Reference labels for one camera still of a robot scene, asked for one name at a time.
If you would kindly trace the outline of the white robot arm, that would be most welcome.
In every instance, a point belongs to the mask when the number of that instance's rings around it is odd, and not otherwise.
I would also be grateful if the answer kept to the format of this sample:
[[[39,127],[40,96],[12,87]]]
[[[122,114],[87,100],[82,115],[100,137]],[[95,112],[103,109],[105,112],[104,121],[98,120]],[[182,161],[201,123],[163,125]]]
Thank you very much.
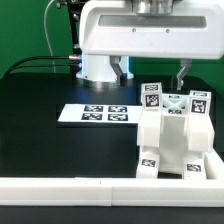
[[[80,77],[95,85],[130,79],[128,58],[181,61],[224,56],[224,0],[89,0],[80,18]]]

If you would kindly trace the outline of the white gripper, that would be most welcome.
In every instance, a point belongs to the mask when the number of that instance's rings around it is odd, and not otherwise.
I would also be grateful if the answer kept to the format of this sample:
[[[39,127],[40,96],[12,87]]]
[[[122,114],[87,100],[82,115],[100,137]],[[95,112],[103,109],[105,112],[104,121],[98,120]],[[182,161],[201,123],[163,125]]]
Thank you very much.
[[[90,0],[81,12],[79,44],[89,55],[108,55],[120,85],[120,56],[181,59],[177,89],[191,59],[224,56],[224,0],[176,0],[170,14],[140,14],[133,0]]]

